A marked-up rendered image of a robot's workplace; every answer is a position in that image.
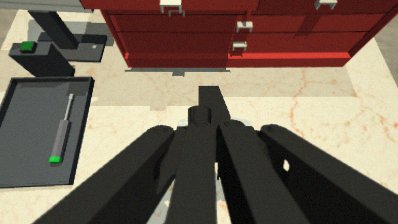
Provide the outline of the black flat panel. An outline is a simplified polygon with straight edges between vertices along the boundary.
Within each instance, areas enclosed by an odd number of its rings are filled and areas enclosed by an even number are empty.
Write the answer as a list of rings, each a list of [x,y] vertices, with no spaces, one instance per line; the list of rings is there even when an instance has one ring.
[[[0,8],[28,10],[45,31],[37,42],[52,43],[68,62],[101,63],[107,35],[72,34],[57,13],[94,13],[79,0],[0,0]]]

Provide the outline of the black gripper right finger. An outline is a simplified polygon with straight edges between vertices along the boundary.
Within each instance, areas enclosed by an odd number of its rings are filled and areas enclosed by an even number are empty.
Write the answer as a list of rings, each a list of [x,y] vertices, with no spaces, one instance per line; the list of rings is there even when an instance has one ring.
[[[209,90],[231,224],[398,224],[398,194],[283,126],[231,117]]]

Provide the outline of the red tool chest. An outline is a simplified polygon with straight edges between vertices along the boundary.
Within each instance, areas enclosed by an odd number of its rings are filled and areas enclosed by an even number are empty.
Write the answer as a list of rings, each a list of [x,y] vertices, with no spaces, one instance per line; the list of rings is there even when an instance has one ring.
[[[343,67],[398,14],[398,0],[79,1],[140,68]]]

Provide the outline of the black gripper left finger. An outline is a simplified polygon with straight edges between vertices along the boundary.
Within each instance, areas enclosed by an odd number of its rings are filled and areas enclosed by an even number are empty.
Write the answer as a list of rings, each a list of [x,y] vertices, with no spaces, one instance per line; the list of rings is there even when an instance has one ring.
[[[214,139],[209,86],[199,86],[176,130],[149,128],[31,224],[147,224],[174,179],[164,224],[218,224]]]

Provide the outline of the grey screwdriver with green end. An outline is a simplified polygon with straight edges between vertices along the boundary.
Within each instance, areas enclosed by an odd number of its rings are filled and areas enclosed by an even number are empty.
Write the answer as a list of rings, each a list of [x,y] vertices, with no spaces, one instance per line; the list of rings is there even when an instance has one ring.
[[[57,132],[56,132],[54,143],[53,143],[53,147],[52,147],[52,151],[51,151],[50,158],[49,158],[49,163],[58,164],[58,163],[61,163],[61,161],[62,161],[62,157],[63,157],[65,145],[66,145],[66,140],[67,140],[67,136],[68,136],[68,132],[69,132],[69,128],[70,128],[70,123],[71,123],[70,121],[67,120],[67,117],[68,117],[72,98],[73,98],[73,94],[70,94],[65,118],[64,118],[64,120],[59,121]]]

